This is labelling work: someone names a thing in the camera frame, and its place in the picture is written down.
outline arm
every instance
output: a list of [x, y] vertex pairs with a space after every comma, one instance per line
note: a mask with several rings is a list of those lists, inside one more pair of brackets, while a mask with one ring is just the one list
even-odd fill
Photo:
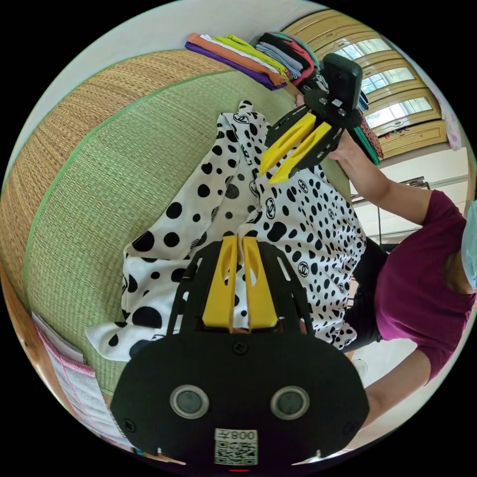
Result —
[[378, 417], [424, 386], [430, 374], [429, 358], [422, 351], [414, 350], [392, 371], [369, 385], [366, 394], [370, 411], [361, 429], [369, 426]]
[[398, 184], [388, 179], [365, 156], [347, 131], [338, 148], [329, 154], [337, 160], [356, 191], [375, 206], [422, 225], [432, 191]]

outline black pants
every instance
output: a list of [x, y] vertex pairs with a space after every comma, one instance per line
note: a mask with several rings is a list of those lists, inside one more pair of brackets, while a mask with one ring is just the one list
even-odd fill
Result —
[[346, 310], [344, 320], [356, 331], [357, 338], [342, 348], [343, 352], [354, 351], [374, 341], [381, 341], [376, 325], [374, 295], [378, 275], [388, 258], [388, 254], [374, 241], [367, 238], [366, 250], [356, 265], [353, 277], [358, 282], [358, 290], [353, 306]]

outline face mask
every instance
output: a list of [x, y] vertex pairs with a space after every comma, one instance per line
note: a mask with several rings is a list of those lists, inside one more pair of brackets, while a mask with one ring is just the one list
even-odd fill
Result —
[[469, 283], [477, 289], [477, 200], [467, 213], [467, 225], [462, 237], [462, 264]]

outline person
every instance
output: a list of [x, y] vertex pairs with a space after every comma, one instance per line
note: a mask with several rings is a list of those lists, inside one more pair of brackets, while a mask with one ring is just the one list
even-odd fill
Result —
[[419, 226], [390, 254], [367, 238], [353, 275], [358, 291], [344, 316], [357, 339], [408, 338], [416, 349], [366, 387], [370, 412], [362, 429], [432, 380], [456, 350], [476, 299], [477, 203], [466, 220], [441, 191], [388, 179], [347, 131], [329, 154], [367, 201]]

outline qr code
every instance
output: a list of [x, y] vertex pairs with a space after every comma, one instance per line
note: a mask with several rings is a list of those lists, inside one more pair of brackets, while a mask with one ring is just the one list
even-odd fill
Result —
[[216, 441], [215, 463], [228, 466], [257, 465], [256, 442]]

